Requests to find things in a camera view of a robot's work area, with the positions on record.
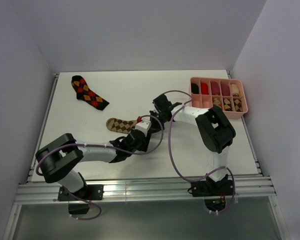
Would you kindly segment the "beige orange brown argyle sock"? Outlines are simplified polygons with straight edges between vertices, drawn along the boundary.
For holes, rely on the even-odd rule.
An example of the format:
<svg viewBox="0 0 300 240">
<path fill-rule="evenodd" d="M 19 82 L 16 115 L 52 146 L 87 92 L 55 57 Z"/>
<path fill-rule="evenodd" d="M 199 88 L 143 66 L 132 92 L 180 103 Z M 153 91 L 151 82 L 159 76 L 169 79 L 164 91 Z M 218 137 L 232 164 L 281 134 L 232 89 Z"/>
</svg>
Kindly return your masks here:
<svg viewBox="0 0 300 240">
<path fill-rule="evenodd" d="M 222 102 L 219 98 L 214 97 L 212 99 L 212 104 L 213 104 L 214 107 L 219 107 L 220 109 L 222 109 Z"/>
</svg>

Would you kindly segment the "black red yellow argyle sock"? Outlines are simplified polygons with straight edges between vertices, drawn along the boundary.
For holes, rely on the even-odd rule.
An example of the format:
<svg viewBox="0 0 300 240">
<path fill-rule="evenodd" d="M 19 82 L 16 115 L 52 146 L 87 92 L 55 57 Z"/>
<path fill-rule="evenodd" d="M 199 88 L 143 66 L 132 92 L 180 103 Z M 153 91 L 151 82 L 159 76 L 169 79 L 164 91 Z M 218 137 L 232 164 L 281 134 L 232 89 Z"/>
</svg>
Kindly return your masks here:
<svg viewBox="0 0 300 240">
<path fill-rule="evenodd" d="M 76 99 L 81 100 L 99 111 L 103 111 L 110 103 L 92 91 L 86 80 L 80 75 L 74 75 L 71 85 L 76 92 Z"/>
</svg>

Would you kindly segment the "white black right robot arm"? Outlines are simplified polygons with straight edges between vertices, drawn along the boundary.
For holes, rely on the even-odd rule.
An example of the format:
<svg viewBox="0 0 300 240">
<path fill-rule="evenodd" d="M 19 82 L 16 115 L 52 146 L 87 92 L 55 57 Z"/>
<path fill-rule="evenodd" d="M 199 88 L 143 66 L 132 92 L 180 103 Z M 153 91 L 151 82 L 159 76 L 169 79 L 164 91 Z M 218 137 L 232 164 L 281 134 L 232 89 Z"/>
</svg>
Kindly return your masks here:
<svg viewBox="0 0 300 240">
<path fill-rule="evenodd" d="M 173 104 L 164 93 L 156 97 L 152 103 L 159 116 L 160 123 L 169 123 L 167 132 L 168 153 L 177 175 L 190 183 L 210 179 L 206 183 L 207 191 L 212 195 L 219 194 L 224 188 L 223 181 L 226 181 L 228 176 L 231 176 L 232 180 L 234 179 L 232 171 L 227 166 L 227 161 L 230 146 L 236 137 L 236 131 L 226 115 L 217 106 L 212 108 L 197 108 L 187 106 L 189 101 L 184 103 L 176 102 Z M 181 174 L 175 164 L 171 146 L 171 134 L 174 122 L 196 126 L 203 144 L 213 153 L 213 159 L 209 163 L 211 170 L 198 179 L 186 178 Z"/>
</svg>

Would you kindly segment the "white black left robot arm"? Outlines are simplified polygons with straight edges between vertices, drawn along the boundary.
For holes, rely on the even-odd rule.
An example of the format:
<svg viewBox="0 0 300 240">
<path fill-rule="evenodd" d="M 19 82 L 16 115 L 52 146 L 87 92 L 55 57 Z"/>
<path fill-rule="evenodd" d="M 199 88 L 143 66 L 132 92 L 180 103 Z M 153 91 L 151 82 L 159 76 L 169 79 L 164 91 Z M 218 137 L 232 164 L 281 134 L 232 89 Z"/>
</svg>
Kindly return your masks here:
<svg viewBox="0 0 300 240">
<path fill-rule="evenodd" d="M 77 141 L 71 133 L 65 133 L 38 150 L 35 158 L 46 183 L 59 183 L 72 197 L 81 200 L 86 197 L 88 188 L 83 176 L 74 171 L 78 163 L 122 162 L 136 151 L 146 152 L 150 137 L 150 133 L 132 130 L 127 136 L 104 144 L 88 144 Z"/>
</svg>

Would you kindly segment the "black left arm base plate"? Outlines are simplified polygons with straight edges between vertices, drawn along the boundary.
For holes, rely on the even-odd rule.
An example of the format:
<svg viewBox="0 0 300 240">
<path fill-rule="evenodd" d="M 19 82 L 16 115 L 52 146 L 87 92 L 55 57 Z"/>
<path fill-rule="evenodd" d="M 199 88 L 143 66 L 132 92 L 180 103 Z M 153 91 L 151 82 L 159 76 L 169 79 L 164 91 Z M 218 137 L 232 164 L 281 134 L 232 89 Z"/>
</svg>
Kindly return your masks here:
<svg viewBox="0 0 300 240">
<path fill-rule="evenodd" d="M 73 192 L 72 194 L 80 199 L 86 201 L 100 201 L 103 199 L 104 186 L 102 184 L 88 184 L 82 189 Z M 59 188 L 57 200 L 59 202 L 77 201 L 77 199 L 70 195 L 64 186 Z"/>
</svg>

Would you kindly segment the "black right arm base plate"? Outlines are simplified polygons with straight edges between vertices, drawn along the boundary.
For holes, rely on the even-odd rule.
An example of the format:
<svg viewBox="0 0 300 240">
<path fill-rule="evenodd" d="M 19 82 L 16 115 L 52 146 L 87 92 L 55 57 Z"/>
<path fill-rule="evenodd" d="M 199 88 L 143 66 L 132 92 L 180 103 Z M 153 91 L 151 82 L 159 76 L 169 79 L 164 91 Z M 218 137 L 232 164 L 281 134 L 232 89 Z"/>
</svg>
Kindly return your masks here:
<svg viewBox="0 0 300 240">
<path fill-rule="evenodd" d="M 232 180 L 214 182 L 208 179 L 192 182 L 187 192 L 193 197 L 231 196 L 234 192 L 234 184 Z"/>
</svg>

